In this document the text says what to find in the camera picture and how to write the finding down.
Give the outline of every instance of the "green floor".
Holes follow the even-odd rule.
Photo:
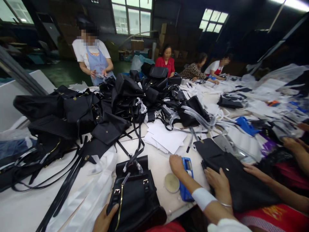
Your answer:
[[[130,71],[130,62],[118,61],[114,62],[114,74],[128,73]],[[70,84],[86,82],[88,86],[92,86],[90,76],[83,73],[77,61],[60,61],[58,64],[49,65],[30,65],[25,67],[30,70],[40,69],[47,78],[58,88],[61,85],[69,86]]]

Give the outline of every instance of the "leopard print top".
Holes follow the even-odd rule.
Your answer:
[[[205,80],[208,79],[208,77],[201,72],[201,69],[198,68],[196,63],[190,64],[180,73],[180,75],[183,79],[192,79],[194,77],[198,77],[199,79],[205,79]]]

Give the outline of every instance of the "hand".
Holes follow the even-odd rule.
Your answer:
[[[305,144],[304,141],[302,141],[301,139],[296,139],[296,141],[303,146],[303,148],[305,148],[305,150],[308,152],[309,151],[309,146],[307,144]]]
[[[103,210],[101,211],[101,213],[98,215],[94,223],[92,232],[107,232],[108,231],[109,225],[112,221],[113,216],[118,210],[119,204],[114,205],[109,215],[106,214],[107,206],[108,205],[106,204]]]
[[[92,77],[92,79],[95,79],[95,78],[96,78],[96,77],[95,77],[95,76],[96,76],[96,73],[97,73],[96,70],[93,70],[93,71],[90,72],[90,76]]]
[[[107,72],[106,72],[105,69],[102,71],[102,75],[105,76],[105,77],[107,77]]]
[[[215,189],[216,194],[220,192],[229,192],[229,180],[225,176],[222,168],[219,172],[207,168],[204,170],[208,183]]]
[[[170,166],[177,178],[179,178],[183,172],[186,172],[183,167],[183,160],[179,155],[170,155]]]
[[[252,165],[246,164],[246,163],[242,163],[242,164],[245,166],[244,170],[247,173],[250,173],[251,175],[257,177],[258,179],[260,179],[265,184],[268,184],[268,183],[270,183],[273,180],[269,175],[263,173],[258,168],[254,167]]]
[[[307,123],[300,123],[297,126],[303,131],[309,131],[309,125]]]
[[[293,153],[305,151],[305,148],[292,138],[285,137],[285,138],[282,138],[282,141],[283,141],[283,146],[289,149]]]

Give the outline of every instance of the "zipper pull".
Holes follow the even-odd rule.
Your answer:
[[[125,179],[123,180],[123,182],[121,183],[121,186],[124,186],[125,185],[125,183],[126,183],[126,181],[129,179],[129,176],[131,175],[131,172],[129,172],[128,174],[127,174],[127,176],[125,177]]]

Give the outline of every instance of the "bracelet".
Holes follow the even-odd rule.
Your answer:
[[[227,205],[227,204],[224,204],[224,203],[221,203],[221,202],[220,202],[220,204],[223,205],[223,206],[226,206],[226,207],[232,207],[231,205]]]

